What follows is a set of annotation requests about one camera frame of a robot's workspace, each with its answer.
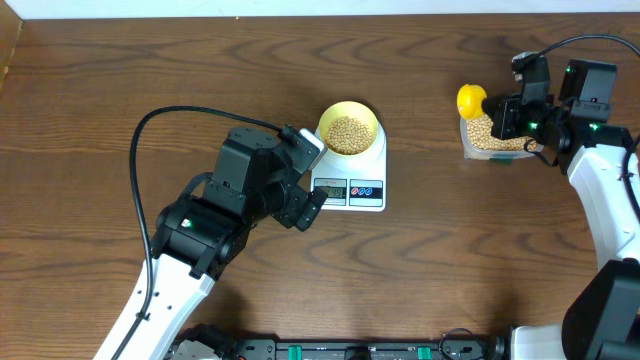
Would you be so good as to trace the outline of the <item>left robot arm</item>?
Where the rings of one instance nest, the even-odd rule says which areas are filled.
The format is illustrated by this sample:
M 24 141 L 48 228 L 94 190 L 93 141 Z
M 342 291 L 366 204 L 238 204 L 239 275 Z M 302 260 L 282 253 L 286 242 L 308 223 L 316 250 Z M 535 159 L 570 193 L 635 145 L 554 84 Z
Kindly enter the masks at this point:
M 325 152 L 307 129 L 231 129 L 214 170 L 195 176 L 159 214 L 150 259 L 97 358 L 164 358 L 260 221 L 307 230 L 327 195 L 298 182 Z

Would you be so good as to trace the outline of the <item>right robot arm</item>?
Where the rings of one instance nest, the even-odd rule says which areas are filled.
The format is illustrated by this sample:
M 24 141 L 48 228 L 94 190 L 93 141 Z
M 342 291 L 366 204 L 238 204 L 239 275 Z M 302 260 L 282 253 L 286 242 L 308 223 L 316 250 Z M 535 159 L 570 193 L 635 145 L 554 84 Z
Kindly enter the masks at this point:
M 586 214 L 598 272 L 566 311 L 547 326 L 518 326 L 513 359 L 636 359 L 639 356 L 639 173 L 630 132 L 609 124 L 617 68 L 572 59 L 558 96 L 549 92 L 547 60 L 512 60 L 521 89 L 486 98 L 483 112 L 500 139 L 530 137 L 554 152 Z

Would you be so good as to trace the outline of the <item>yellow measuring scoop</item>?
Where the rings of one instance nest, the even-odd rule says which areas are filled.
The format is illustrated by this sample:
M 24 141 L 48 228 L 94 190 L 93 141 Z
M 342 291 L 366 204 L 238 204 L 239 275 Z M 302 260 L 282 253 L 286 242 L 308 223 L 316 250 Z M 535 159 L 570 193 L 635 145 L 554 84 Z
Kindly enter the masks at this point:
M 473 120 L 484 115 L 482 103 L 487 98 L 486 91 L 479 85 L 463 85 L 457 94 L 456 103 L 460 116 Z

